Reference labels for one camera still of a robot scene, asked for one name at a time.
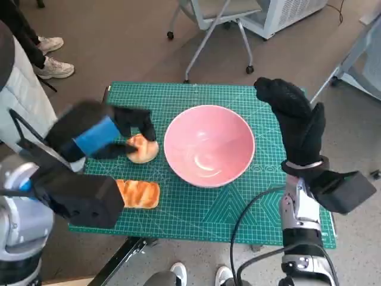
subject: chair wheel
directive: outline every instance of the chair wheel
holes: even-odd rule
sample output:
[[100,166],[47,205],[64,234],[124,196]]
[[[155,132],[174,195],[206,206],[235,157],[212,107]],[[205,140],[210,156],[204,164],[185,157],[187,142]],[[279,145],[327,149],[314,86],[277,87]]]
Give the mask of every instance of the chair wheel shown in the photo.
[[254,72],[254,67],[253,66],[247,66],[246,67],[246,73],[247,74],[251,74]]
[[341,82],[341,79],[339,79],[337,76],[333,76],[333,77],[331,78],[331,83],[330,83],[330,85],[331,85],[332,87],[335,87],[335,86],[338,86],[340,82]]
[[173,38],[174,38],[173,32],[169,31],[169,32],[167,33],[167,38],[168,38],[168,40],[172,41]]
[[379,180],[381,179],[381,171],[380,170],[375,170],[373,172],[370,173],[370,176],[374,179],[374,180]]
[[43,3],[43,0],[37,0],[37,7],[38,8],[45,8],[45,4]]
[[232,22],[225,22],[222,24],[222,26],[225,30],[229,30],[232,27]]

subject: bread loaf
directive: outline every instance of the bread loaf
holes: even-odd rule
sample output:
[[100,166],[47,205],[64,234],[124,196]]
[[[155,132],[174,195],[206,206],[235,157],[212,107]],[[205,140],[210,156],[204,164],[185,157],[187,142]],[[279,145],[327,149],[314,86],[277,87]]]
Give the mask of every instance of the bread loaf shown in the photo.
[[142,134],[131,137],[127,140],[127,143],[138,149],[137,152],[127,154],[127,157],[136,164],[143,164],[153,160],[159,152],[157,141],[148,141]]
[[160,187],[154,182],[116,180],[124,207],[153,209],[159,203]]

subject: white jacket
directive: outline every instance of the white jacket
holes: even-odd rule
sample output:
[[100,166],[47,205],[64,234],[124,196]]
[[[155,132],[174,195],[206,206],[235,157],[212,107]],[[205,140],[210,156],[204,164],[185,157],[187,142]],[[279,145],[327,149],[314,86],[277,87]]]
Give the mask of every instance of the white jacket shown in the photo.
[[[0,140],[15,152],[21,148],[17,145],[20,139],[14,126],[9,108],[13,108],[43,137],[48,133],[57,117],[45,91],[39,83],[33,67],[15,37],[14,65],[5,86],[0,86]],[[25,137],[36,142],[37,139],[23,128]]]

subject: green cutting mat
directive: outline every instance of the green cutting mat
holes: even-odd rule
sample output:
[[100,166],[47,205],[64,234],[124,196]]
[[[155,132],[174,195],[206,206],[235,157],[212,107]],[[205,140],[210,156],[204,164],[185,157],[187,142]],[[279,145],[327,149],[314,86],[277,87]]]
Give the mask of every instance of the green cutting mat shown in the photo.
[[[70,226],[72,231],[228,242],[246,204],[259,192],[285,183],[285,174],[280,169],[285,152],[279,125],[269,105],[257,100],[253,87],[114,82],[107,101],[152,110],[161,149],[155,160],[143,165],[133,164],[126,157],[89,159],[85,173],[158,182],[160,202],[153,210],[125,209],[114,229]],[[221,188],[189,185],[173,173],[165,160],[163,139],[168,125],[182,111],[201,104],[234,110],[248,122],[255,136],[256,150],[249,169]],[[237,242],[282,244],[278,212],[281,196],[281,191],[270,194],[252,206],[242,222]],[[321,221],[324,245],[335,248],[332,220],[326,210],[321,212]]]

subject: black cable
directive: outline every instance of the black cable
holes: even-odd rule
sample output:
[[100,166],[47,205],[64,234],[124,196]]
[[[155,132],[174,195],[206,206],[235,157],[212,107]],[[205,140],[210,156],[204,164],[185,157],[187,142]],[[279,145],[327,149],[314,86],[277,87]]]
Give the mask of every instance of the black cable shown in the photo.
[[234,241],[236,239],[236,235],[237,235],[237,231],[238,231],[238,227],[239,225],[241,224],[241,221],[242,219],[245,217],[246,213],[248,212],[248,210],[250,209],[250,207],[257,201],[259,200],[261,197],[263,197],[264,195],[268,195],[268,194],[271,194],[273,192],[276,192],[276,191],[280,191],[281,189],[284,189],[285,186],[277,186],[277,187],[274,187],[274,188],[269,188],[267,189],[266,191],[264,192],[261,192],[260,194],[256,195],[252,200],[251,202],[245,207],[245,209],[243,210],[243,212],[241,213],[241,216],[239,217],[239,219],[237,220],[236,222],[236,225],[234,227],[234,230],[233,230],[233,233],[232,233],[232,239],[230,241],[230,265],[231,265],[231,268],[232,268],[232,272],[233,272],[233,279],[234,279],[234,283],[235,285],[240,285],[238,284],[238,280],[237,280],[237,274],[236,274],[236,271],[234,269],[234,261],[233,261],[233,246],[234,246]]
[[57,90],[54,88],[54,86],[52,86],[50,83],[48,83],[45,79],[39,77],[38,75],[36,75],[36,77],[38,78],[38,80],[40,82],[42,82],[44,85],[46,85],[48,88],[52,89],[54,92],[57,92]]
[[340,26],[340,25],[343,23],[343,21],[344,21],[344,16],[343,16],[343,13],[342,13],[342,11],[343,11],[344,1],[345,1],[345,0],[342,0],[342,1],[341,1],[340,8],[336,8],[336,7],[333,6],[333,5],[327,4],[328,7],[331,7],[331,8],[333,8],[333,9],[335,9],[337,12],[339,12],[339,21],[340,21],[339,26]]
[[0,189],[0,196],[36,198],[34,192],[24,192],[17,189]]
[[277,254],[280,254],[280,253],[283,253],[283,252],[286,252],[286,251],[290,251],[292,249],[294,249],[295,247],[298,247],[298,246],[301,246],[301,245],[311,245],[311,246],[315,246],[317,248],[319,248],[321,250],[321,252],[323,252],[325,258],[327,259],[328,261],[328,264],[329,264],[329,267],[331,268],[331,271],[332,271],[332,275],[333,275],[333,280],[335,282],[335,285],[336,286],[339,286],[339,279],[338,279],[338,276],[336,274],[336,271],[335,271],[335,267],[333,266],[333,262],[331,260],[331,258],[329,257],[328,253],[325,251],[324,247],[316,244],[316,243],[311,243],[309,241],[300,241],[298,243],[295,243],[295,244],[291,244],[287,247],[283,247],[283,248],[280,248],[280,249],[277,249],[277,250],[274,250],[274,251],[271,251],[271,252],[268,252],[268,253],[264,253],[262,255],[259,255],[257,257],[254,257],[248,261],[246,261],[244,264],[242,264],[239,268],[238,268],[238,271],[237,271],[237,276],[238,276],[238,283],[236,284],[237,286],[242,286],[242,278],[241,278],[241,273],[242,271],[252,265],[253,263],[255,262],[258,262],[262,259],[265,259],[265,258],[268,258],[268,257],[271,257],[271,256],[274,256],[274,255],[277,255]]
[[32,133],[41,143],[43,143],[44,145],[47,145],[46,141],[41,137],[41,135],[39,135],[37,133],[37,131],[34,130],[34,128],[25,121],[25,119],[23,119],[15,110],[13,110],[12,108],[9,109],[9,113],[10,113],[10,116],[13,120],[13,123],[15,124],[16,126],[16,129],[17,129],[17,132],[20,136],[20,139],[21,140],[25,140],[25,136],[24,136],[24,133],[23,131],[21,130],[21,126],[19,124],[19,121],[30,131],[30,133]]

